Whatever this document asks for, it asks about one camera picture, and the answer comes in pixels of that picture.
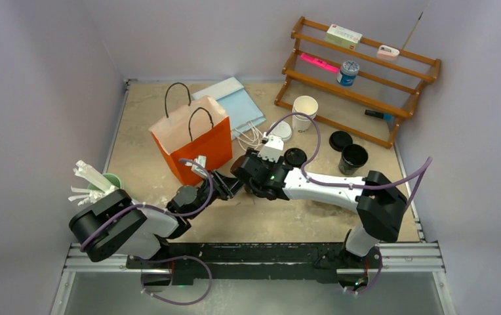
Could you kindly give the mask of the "orange paper bag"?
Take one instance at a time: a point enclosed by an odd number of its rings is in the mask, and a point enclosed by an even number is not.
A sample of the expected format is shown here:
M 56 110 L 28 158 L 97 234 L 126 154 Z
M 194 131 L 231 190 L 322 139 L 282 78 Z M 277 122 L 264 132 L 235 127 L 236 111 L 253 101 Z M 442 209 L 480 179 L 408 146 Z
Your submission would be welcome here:
M 181 82 L 170 85 L 166 93 L 176 85 L 185 88 L 188 103 L 169 111 L 164 98 L 165 116 L 154 123 L 149 132 L 178 181 L 194 185 L 202 177 L 180 160 L 204 156 L 203 166 L 207 170 L 218 169 L 229 162 L 233 157 L 230 117 L 210 96 L 192 100 L 189 89 Z

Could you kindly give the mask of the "black paper cup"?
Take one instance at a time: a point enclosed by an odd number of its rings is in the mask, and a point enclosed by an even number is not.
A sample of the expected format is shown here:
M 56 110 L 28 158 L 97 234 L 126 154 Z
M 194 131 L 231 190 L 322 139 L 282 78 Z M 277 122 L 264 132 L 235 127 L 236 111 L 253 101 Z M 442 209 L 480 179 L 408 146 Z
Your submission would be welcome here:
M 260 191 L 257 190 L 256 188 L 253 188 L 249 185 L 245 185 L 244 186 L 244 189 L 245 189 L 245 192 L 248 194 L 248 195 L 252 195 L 256 198 L 259 198 L 260 197 Z
M 358 144 L 350 144 L 341 151 L 341 158 L 338 164 L 340 172 L 344 175 L 352 175 L 359 168 L 364 166 L 369 159 L 368 152 Z

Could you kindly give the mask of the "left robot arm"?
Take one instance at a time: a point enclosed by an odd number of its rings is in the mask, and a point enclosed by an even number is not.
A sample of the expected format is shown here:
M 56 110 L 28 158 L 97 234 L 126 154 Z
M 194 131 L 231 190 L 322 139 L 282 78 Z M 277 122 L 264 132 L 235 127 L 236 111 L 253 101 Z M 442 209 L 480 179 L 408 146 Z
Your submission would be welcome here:
M 179 187 L 165 209 L 136 204 L 118 189 L 78 212 L 69 228 L 89 259 L 100 262 L 114 254 L 140 257 L 151 268 L 161 268 L 168 259 L 168 240 L 191 228 L 190 221 L 215 200 L 229 200 L 243 182 L 211 172 L 200 186 Z

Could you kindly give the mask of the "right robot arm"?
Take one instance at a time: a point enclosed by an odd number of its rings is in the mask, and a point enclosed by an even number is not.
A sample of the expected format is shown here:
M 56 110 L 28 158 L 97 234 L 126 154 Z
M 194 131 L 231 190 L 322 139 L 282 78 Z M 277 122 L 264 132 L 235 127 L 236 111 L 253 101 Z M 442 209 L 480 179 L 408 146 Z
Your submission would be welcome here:
M 230 172 L 259 198 L 316 201 L 357 213 L 359 222 L 340 250 L 347 266 L 358 266 L 378 243 L 399 238 L 407 197 L 381 172 L 369 171 L 365 177 L 304 175 L 281 159 L 263 159 L 253 149 L 239 157 Z

